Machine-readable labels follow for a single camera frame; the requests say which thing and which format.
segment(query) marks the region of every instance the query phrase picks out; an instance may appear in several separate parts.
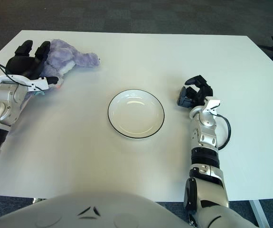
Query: table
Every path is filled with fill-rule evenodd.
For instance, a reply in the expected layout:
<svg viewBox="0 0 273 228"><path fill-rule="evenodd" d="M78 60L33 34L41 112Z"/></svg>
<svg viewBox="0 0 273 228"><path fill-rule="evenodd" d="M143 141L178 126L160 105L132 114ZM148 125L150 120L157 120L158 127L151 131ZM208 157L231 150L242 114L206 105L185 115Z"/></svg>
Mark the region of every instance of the table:
<svg viewBox="0 0 273 228"><path fill-rule="evenodd" d="M27 39L34 54L53 38L97 53L102 64L74 68L59 90L29 102L2 147L0 195L120 190L183 201L190 120L176 99L184 82L201 74L232 125L219 152L229 200L273 198L273 62L248 37L21 31L0 51L0 63ZM126 89L162 103L165 122L152 137L125 138L108 122L109 102ZM221 144L226 125L217 123Z"/></svg>

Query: white plate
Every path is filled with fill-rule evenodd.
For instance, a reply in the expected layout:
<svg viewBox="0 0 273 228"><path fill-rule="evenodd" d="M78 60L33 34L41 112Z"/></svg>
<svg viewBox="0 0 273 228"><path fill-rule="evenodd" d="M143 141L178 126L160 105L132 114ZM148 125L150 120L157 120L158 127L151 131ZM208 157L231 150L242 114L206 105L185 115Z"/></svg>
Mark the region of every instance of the white plate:
<svg viewBox="0 0 273 228"><path fill-rule="evenodd" d="M164 109L159 100L143 90L126 90L109 104L108 117L119 133L130 138L146 138L164 123Z"/></svg>

